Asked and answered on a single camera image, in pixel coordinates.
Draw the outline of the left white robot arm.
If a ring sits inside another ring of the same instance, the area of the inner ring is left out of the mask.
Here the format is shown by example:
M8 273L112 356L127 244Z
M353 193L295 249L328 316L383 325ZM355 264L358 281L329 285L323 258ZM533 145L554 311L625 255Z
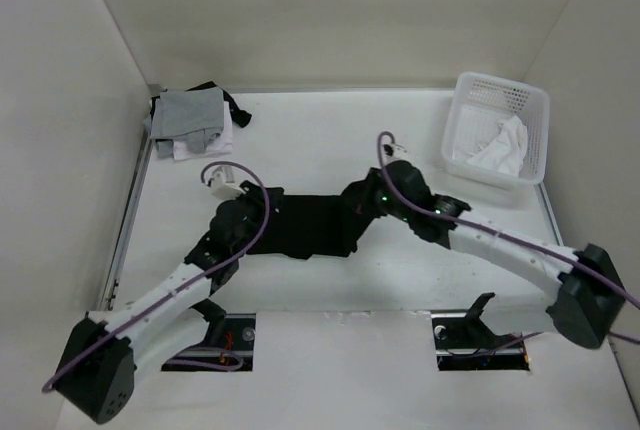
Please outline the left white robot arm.
M225 326L213 316L217 307L210 298L237 272L283 198L281 187L243 182L240 195L218 206L208 231L164 281L125 309L86 315L73 327L46 389L105 424L131 398L143 351L171 324L184 321L192 344L219 345Z

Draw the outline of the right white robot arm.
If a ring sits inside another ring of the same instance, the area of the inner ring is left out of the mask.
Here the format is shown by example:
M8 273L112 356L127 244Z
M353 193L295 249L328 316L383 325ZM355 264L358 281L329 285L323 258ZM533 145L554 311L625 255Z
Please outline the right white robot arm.
M341 194L346 206L369 219L392 216L421 240L504 269L542 291L524 330L553 331L586 349L598 349L624 302L617 270L603 248L546 244L503 230L468 203L435 194L406 160L372 168Z

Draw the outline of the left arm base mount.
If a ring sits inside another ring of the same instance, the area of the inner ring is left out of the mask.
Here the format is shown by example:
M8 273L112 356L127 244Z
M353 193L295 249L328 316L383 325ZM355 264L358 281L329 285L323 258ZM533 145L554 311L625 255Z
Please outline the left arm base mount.
M257 315L227 313L205 300L193 306L207 322L201 342L188 346L167 361L163 372L248 372L253 370Z

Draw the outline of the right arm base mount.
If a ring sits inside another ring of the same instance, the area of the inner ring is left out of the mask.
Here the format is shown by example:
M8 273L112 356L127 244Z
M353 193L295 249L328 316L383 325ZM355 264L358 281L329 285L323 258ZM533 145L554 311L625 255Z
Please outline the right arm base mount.
M493 292L481 294L467 310L431 314L439 371L529 371L521 334L495 334L481 320Z

